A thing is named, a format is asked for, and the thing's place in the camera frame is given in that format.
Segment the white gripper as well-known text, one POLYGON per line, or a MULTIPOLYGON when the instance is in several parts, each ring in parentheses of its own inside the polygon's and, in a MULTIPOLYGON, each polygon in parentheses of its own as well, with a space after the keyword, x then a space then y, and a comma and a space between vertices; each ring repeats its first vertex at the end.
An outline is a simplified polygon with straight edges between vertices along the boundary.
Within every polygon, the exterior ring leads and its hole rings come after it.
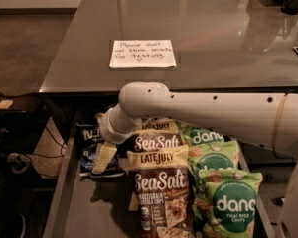
MULTIPOLYGON (((106 142, 122 144, 133 130, 142 124, 141 118, 129 117, 119 104, 109 108, 98 118, 100 136, 106 142)), ((115 173, 118 165, 115 161, 116 146, 100 143, 96 148, 95 159, 91 172, 95 175, 115 173)))

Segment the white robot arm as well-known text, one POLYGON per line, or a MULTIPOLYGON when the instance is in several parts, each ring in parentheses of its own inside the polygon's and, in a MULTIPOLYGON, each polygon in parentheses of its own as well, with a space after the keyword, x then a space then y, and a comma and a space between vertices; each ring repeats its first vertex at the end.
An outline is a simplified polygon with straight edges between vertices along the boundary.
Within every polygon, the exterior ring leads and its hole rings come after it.
MULTIPOLYGON (((101 137, 121 144, 150 118, 165 117, 298 157, 298 94, 179 93, 158 82, 132 82, 98 120, 101 137)), ((298 162, 277 222, 276 238, 298 238, 298 162)))

